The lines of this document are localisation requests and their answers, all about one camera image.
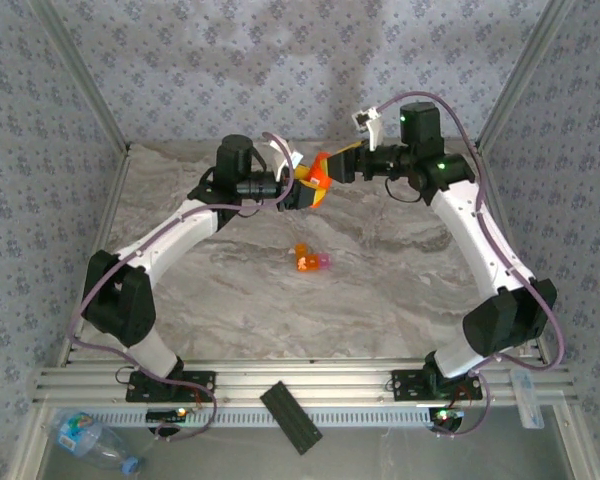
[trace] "bottle cap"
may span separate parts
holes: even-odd
[[[140,461],[136,457],[129,457],[122,463],[122,473],[131,475],[138,468]]]

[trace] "sticker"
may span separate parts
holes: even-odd
[[[93,425],[94,420],[86,413],[77,413],[67,420],[58,432],[58,445],[70,452],[75,452],[84,432]]]
[[[522,426],[531,429],[544,428],[544,419],[540,411],[531,373],[529,370],[517,368],[511,370],[509,375],[516,403],[518,404],[518,413],[520,414]]]

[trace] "floral wallpaper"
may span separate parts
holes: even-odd
[[[576,0],[488,160],[521,255],[558,287],[600,450],[600,0]]]
[[[412,89],[443,95],[477,135],[545,3],[54,0],[137,142],[272,126],[350,137],[352,113]],[[396,136],[397,122],[386,123]]]
[[[59,353],[118,154],[28,4],[0,1],[0,478]]]

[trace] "plastic bottle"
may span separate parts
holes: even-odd
[[[139,460],[125,442],[106,425],[79,410],[61,410],[53,419],[50,437],[64,450],[103,470],[131,475]]]

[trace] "gray marble floor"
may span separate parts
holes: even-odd
[[[310,163],[342,144],[304,142]],[[144,235],[215,161],[217,143],[133,146],[108,248]],[[406,182],[394,194],[413,196]],[[298,242],[331,255],[298,273]],[[335,185],[318,209],[235,218],[197,245],[155,292],[158,328],[183,358],[422,357],[460,332],[477,304],[466,262],[423,203],[390,199],[380,179]],[[86,326],[83,338],[115,345]],[[76,357],[102,356],[79,350]]]

